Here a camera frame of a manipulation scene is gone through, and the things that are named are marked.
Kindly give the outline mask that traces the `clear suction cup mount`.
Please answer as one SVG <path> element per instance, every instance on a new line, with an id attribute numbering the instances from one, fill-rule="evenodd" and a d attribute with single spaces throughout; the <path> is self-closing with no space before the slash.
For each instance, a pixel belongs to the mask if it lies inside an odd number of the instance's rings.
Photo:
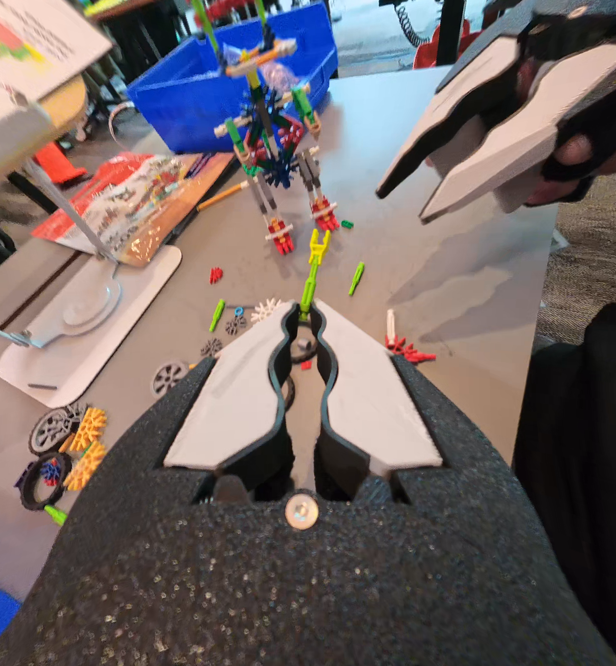
<path id="1" fill-rule="evenodd" d="M 95 329 L 114 312 L 120 296 L 120 284 L 113 281 L 67 306 L 63 312 L 63 323 L 75 334 Z"/>

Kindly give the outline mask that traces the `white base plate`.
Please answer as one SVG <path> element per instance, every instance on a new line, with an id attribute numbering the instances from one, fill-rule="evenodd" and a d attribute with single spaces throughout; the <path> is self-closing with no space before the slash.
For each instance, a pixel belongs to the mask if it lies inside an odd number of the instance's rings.
<path id="1" fill-rule="evenodd" d="M 152 304 L 182 260 L 179 248 L 163 246 L 143 268 L 91 257 L 26 325 L 32 340 L 11 344 L 0 357 L 0 379 L 49 408 L 80 398 Z M 67 306 L 117 281 L 117 308 L 97 328 L 76 334 L 63 323 Z"/>

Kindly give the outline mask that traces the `colourful construction toy model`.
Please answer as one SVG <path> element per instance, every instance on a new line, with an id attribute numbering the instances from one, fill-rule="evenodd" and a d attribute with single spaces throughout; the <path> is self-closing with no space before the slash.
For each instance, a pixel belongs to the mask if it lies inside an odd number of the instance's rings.
<path id="1" fill-rule="evenodd" d="M 204 2 L 192 1 L 191 4 L 212 46 L 217 70 L 224 75 L 221 53 L 226 43 L 218 43 Z M 253 48 L 259 46 L 262 51 L 267 51 L 275 41 L 285 39 L 275 35 L 268 23 L 264 3 L 255 1 L 254 4 L 261 23 L 261 42 Z M 214 133 L 217 138 L 229 134 L 233 152 L 245 172 L 249 189 L 267 228 L 265 239 L 272 242 L 281 255 L 287 255 L 295 249 L 290 235 L 293 225 L 283 221 L 272 188 L 288 189 L 294 177 L 299 176 L 309 196 L 312 221 L 325 231 L 339 226 L 334 215 L 337 204 L 331 203 L 322 190 L 320 166 L 315 160 L 319 146 L 303 146 L 306 133 L 313 140 L 319 138 L 322 123 L 309 101 L 309 85 L 282 94 L 269 88 L 261 75 L 253 75 L 252 80 L 246 81 L 249 100 L 242 105 L 242 112 L 235 118 L 226 118 L 214 128 Z"/>

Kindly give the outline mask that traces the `printed toy packaging bag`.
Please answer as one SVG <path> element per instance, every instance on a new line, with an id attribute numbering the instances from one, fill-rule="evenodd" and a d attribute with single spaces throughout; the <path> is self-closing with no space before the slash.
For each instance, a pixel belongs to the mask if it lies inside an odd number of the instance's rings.
<path id="1" fill-rule="evenodd" d="M 118 262 L 141 268 L 234 161 L 233 153 L 123 152 L 70 202 Z"/>

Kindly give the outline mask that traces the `orange fan connector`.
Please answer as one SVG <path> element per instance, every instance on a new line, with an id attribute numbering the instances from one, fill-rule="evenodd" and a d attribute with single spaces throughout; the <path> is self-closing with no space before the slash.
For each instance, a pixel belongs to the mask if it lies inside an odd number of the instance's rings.
<path id="1" fill-rule="evenodd" d="M 106 425 L 107 414 L 104 410 L 95 407 L 88 408 L 71 441 L 69 450 L 85 452 L 90 445 L 99 441 Z"/>
<path id="2" fill-rule="evenodd" d="M 84 452 L 63 481 L 63 488 L 71 492 L 81 491 L 95 474 L 107 451 L 97 440 Z"/>

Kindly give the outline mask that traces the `person's right hand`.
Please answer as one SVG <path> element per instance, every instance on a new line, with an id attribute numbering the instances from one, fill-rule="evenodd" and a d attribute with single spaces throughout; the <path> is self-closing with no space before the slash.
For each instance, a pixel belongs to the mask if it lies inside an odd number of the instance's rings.
<path id="1" fill-rule="evenodd" d="M 575 167 L 585 164 L 592 153 L 591 141 L 585 135 L 577 135 L 559 148 L 555 156 L 560 166 Z M 585 198 L 598 176 L 612 176 L 615 174 L 616 152 L 602 166 L 596 168 L 594 174 L 582 179 L 564 182 L 541 180 L 525 201 L 524 206 L 533 208 L 549 204 L 577 203 Z"/>

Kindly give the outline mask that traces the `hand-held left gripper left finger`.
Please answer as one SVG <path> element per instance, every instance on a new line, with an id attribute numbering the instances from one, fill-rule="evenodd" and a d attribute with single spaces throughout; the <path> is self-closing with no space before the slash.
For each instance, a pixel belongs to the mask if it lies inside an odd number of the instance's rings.
<path id="1" fill-rule="evenodd" d="M 163 461 L 166 468 L 215 471 L 268 434 L 284 397 L 272 380 L 272 354 L 288 340 L 283 321 L 296 302 L 281 304 L 265 320 L 226 346 Z"/>

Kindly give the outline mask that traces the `small tyre with hub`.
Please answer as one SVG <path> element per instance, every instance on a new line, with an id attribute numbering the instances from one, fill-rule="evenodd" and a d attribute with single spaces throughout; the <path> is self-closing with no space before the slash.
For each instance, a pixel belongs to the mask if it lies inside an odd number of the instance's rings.
<path id="1" fill-rule="evenodd" d="M 61 452 L 42 454 L 30 462 L 14 485 L 22 506 L 31 512 L 54 506 L 66 490 L 64 484 L 72 467 L 71 456 Z"/>

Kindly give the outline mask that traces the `grey spoked wheel hub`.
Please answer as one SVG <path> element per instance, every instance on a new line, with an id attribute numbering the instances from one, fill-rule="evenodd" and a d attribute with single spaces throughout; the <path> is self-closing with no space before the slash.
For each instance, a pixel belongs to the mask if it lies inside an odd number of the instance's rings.
<path id="1" fill-rule="evenodd" d="M 172 361 L 162 364 L 151 379 L 150 390 L 155 400 L 162 398 L 176 386 L 190 371 L 185 362 Z"/>

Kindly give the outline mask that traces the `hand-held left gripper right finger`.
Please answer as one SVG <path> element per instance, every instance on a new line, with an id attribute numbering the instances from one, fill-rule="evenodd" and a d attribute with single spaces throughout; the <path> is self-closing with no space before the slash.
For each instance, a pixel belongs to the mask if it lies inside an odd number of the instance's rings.
<path id="1" fill-rule="evenodd" d="M 394 364 L 381 343 L 325 301 L 314 301 L 324 326 L 319 341 L 335 355 L 335 379 L 325 390 L 333 432 L 368 457 L 368 470 L 439 468 L 443 459 Z"/>

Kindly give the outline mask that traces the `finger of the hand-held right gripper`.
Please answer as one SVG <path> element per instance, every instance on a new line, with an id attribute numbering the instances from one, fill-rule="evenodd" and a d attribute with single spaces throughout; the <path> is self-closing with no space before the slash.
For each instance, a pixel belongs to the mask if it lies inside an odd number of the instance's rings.
<path id="1" fill-rule="evenodd" d="M 378 198 L 386 198 L 468 122 L 512 95 L 519 58 L 517 38 L 495 38 L 437 91 L 381 179 Z"/>
<path id="2" fill-rule="evenodd" d="M 481 145 L 455 165 L 420 213 L 428 224 L 493 193 L 505 213 L 534 190 L 561 126 L 616 90 L 616 43 L 606 43 L 544 65 L 533 95 Z"/>

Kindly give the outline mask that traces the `clear plastic wrap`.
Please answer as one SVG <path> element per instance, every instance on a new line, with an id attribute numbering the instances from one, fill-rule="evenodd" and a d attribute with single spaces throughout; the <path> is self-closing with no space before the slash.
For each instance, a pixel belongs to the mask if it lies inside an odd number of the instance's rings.
<path id="1" fill-rule="evenodd" d="M 267 51 L 262 51 L 259 46 L 247 51 L 224 44 L 221 53 L 223 74 L 231 79 L 244 77 L 248 80 L 252 80 L 253 75 L 261 75 L 269 88 L 278 93 L 289 93 L 293 88 L 309 85 L 307 79 L 298 77 L 280 62 L 295 51 L 293 39 L 275 41 Z"/>

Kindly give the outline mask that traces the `orange bucket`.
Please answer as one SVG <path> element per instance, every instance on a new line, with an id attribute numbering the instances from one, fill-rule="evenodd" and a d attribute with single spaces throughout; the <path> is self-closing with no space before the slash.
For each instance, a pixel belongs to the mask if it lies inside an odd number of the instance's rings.
<path id="1" fill-rule="evenodd" d="M 470 31 L 470 21 L 467 19 L 463 22 L 462 33 L 459 44 L 458 57 L 461 57 L 463 52 L 481 35 L 483 30 L 476 32 Z M 412 69 L 428 69 L 436 66 L 437 60 L 437 47 L 440 37 L 440 23 L 437 24 L 433 32 L 432 39 L 418 46 Z"/>

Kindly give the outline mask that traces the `red corner connector assembly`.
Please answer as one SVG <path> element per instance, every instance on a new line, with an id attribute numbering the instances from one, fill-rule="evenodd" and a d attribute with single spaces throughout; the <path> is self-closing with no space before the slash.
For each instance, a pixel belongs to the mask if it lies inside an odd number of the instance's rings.
<path id="1" fill-rule="evenodd" d="M 386 334 L 384 345 L 389 352 L 396 356 L 405 358 L 413 365 L 418 365 L 424 362 L 434 362 L 436 354 L 427 354 L 415 349 L 412 343 L 407 343 L 405 337 L 400 337 L 396 332 L 395 311 L 393 309 L 387 310 L 386 318 Z"/>

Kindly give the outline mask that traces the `white and blue document stand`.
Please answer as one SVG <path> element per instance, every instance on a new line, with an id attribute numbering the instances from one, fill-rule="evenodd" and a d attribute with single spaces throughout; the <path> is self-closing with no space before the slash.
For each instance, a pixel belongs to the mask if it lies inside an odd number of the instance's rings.
<path id="1" fill-rule="evenodd" d="M 58 139 L 76 129 L 87 115 L 87 87 L 81 74 L 40 99 L 38 104 L 49 117 L 50 140 Z"/>

